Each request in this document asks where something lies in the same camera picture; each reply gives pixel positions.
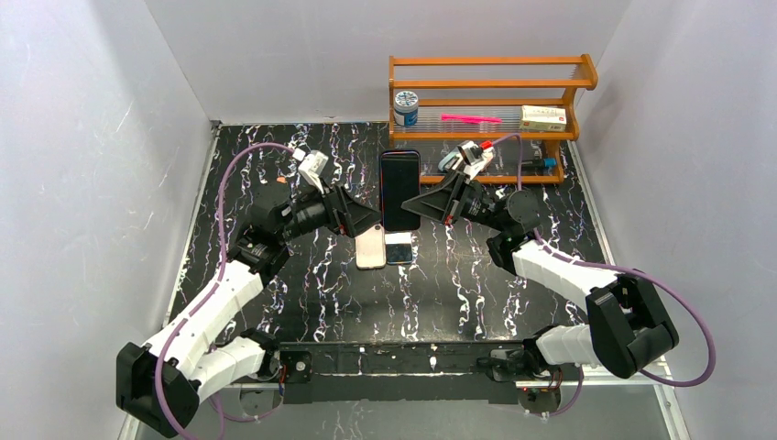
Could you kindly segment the pink phone case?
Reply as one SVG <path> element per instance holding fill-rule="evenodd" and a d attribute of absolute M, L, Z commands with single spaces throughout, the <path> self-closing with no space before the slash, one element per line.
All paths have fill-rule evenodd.
<path fill-rule="evenodd" d="M 386 266 L 385 231 L 381 224 L 373 225 L 358 235 L 355 243 L 358 269 L 377 270 Z"/>

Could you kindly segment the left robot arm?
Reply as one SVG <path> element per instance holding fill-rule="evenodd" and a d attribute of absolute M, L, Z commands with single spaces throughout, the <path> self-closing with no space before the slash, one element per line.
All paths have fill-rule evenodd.
<path fill-rule="evenodd" d="M 116 357 L 115 404 L 166 438 L 186 436 L 202 402 L 251 374 L 273 375 L 274 336 L 246 330 L 216 347 L 216 337 L 264 291 L 288 261 L 289 241 L 325 228 L 357 237 L 381 220 L 379 210 L 341 185 L 308 187 L 297 196 L 279 183 L 258 196 L 235 232 L 212 280 L 144 344 Z"/>

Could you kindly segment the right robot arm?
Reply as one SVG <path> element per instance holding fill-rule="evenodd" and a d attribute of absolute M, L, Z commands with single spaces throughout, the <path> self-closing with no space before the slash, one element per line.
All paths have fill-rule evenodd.
<path fill-rule="evenodd" d="M 479 182 L 452 171 L 401 206 L 446 226 L 464 218 L 496 230 L 487 240 L 496 266 L 540 283 L 585 312 L 586 324 L 551 325 L 524 339 L 520 365 L 526 369 L 602 366 L 628 379 L 679 343 L 658 292 L 644 277 L 599 268 L 541 242 L 534 232 L 541 222 L 539 205 L 529 191 L 494 198 Z"/>

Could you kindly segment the black remote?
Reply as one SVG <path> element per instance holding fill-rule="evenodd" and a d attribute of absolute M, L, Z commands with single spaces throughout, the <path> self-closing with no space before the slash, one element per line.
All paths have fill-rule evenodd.
<path fill-rule="evenodd" d="M 420 154 L 414 149 L 383 151 L 379 157 L 380 207 L 387 232 L 417 230 L 421 218 L 402 204 L 420 194 Z"/>

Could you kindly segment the black smartphone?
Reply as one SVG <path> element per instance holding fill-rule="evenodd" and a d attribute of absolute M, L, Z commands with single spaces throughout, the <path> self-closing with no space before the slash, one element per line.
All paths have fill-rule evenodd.
<path fill-rule="evenodd" d="M 413 262 L 412 239 L 412 232 L 392 232 L 385 235 L 386 260 L 389 265 L 406 265 Z"/>

